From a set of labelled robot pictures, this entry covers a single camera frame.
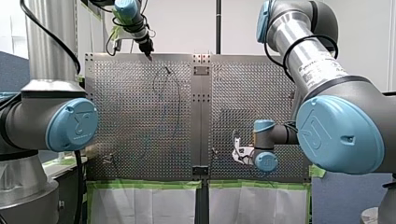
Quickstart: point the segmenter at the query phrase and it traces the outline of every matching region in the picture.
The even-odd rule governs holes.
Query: metal frame
[[[95,101],[95,89],[92,83],[94,83],[94,67],[95,63],[100,62],[114,62],[114,63],[130,63],[130,62],[141,62],[141,63],[149,63],[146,57],[142,54],[117,54],[115,57],[110,57],[103,53],[95,53],[95,54],[86,54],[86,91],[88,96]],[[266,104],[266,105],[255,105],[251,106],[251,109],[248,113],[249,120],[247,124],[251,126],[245,127],[244,131],[246,143],[249,143],[251,140],[251,131],[252,124],[254,119],[278,119],[278,121],[286,121],[290,117],[291,104],[292,99],[290,99],[290,108],[288,99],[283,99],[283,102],[274,102],[269,103],[265,100],[271,100],[271,98],[262,98],[262,95],[266,94],[268,97],[274,96],[277,99],[276,95],[279,95],[282,92],[282,95],[285,97],[292,94],[294,90],[294,86],[289,80],[283,75],[283,71],[281,68],[273,65],[266,57],[262,56],[224,56],[224,55],[209,55],[209,54],[155,54],[154,62],[163,62],[163,63],[179,63],[185,62],[190,65],[190,103],[191,103],[191,139],[190,139],[190,154],[191,154],[191,170],[188,175],[185,175],[183,178],[180,176],[168,176],[168,177],[156,177],[151,178],[147,176],[117,176],[118,178],[139,178],[139,179],[148,179],[148,180],[204,180],[206,182],[207,179],[256,179],[260,180],[259,177],[260,172],[253,168],[252,173],[257,176],[251,176],[250,172],[248,172],[248,167],[234,163],[223,163],[223,167],[221,168],[216,159],[217,155],[212,154],[212,147],[215,142],[219,139],[214,139],[216,137],[217,131],[213,128],[216,127],[216,119],[212,118],[212,116],[218,116],[219,108],[217,103],[222,98],[219,98],[219,90],[217,89],[219,85],[217,69],[219,66],[224,66],[224,64],[232,64],[234,68],[237,68],[236,73],[233,74],[230,70],[230,74],[227,74],[229,78],[236,78],[232,81],[241,81],[243,80],[244,85],[251,86],[252,90],[241,90],[240,94],[250,95],[252,91],[257,92],[258,94],[258,104]],[[247,67],[255,69],[253,72],[245,71]],[[268,110],[262,109],[263,107],[271,106]],[[232,142],[231,134],[225,133],[226,139],[230,139],[230,143]],[[225,147],[216,148],[215,150],[220,151],[220,154],[227,156],[232,153],[232,148],[228,148],[226,145],[222,145]],[[294,173],[294,176],[285,174],[285,170],[281,170],[280,173],[269,175],[268,178],[264,178],[261,180],[272,180],[279,182],[287,182],[287,183],[304,183],[310,182],[309,178],[309,160],[304,156],[303,152],[298,149],[298,147],[288,147],[281,146],[277,148],[277,151],[280,153],[280,158],[294,160],[292,164],[296,164],[296,161],[300,161],[297,166],[300,169]]]

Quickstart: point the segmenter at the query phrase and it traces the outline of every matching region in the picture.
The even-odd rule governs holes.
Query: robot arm
[[[307,158],[336,173],[396,173],[395,99],[368,79],[349,75],[330,54],[330,41],[310,37],[336,41],[332,10],[320,2],[271,2],[262,7],[257,37],[286,58],[297,90],[296,135]],[[283,133],[274,133],[274,127],[271,120],[256,121],[255,150],[268,142],[284,144],[276,141]]]
[[[122,39],[132,39],[150,60],[151,52],[154,51],[152,40],[149,36],[149,25],[146,17],[140,12],[141,1],[137,0],[116,0],[114,2],[115,10],[113,13],[114,23],[122,29],[119,29],[116,38],[115,50],[120,50]]]

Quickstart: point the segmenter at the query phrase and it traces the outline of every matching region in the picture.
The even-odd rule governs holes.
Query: silver robot arm segment
[[[332,10],[320,2],[272,2],[262,7],[257,37],[286,57],[297,89],[298,143],[307,158],[336,173],[396,173],[395,99],[368,79],[349,75],[330,54],[329,39],[338,37]]]

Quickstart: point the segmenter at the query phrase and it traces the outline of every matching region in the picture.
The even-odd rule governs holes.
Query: end effector
[[[275,145],[298,144],[297,131],[292,123],[278,125],[271,119],[256,120],[253,137],[253,146],[240,147],[241,138],[233,134],[233,159],[246,165],[254,165],[265,173],[272,173],[277,169]]]
[[[153,42],[149,35],[149,25],[146,17],[140,12],[141,1],[116,0],[114,3],[116,16],[113,21],[122,29],[119,29],[117,41],[132,39],[150,60],[151,52],[154,51]]]

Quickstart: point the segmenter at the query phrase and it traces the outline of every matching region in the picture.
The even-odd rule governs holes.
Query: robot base
[[[58,182],[52,180],[37,194],[0,206],[0,214],[7,224],[56,224],[58,204]]]

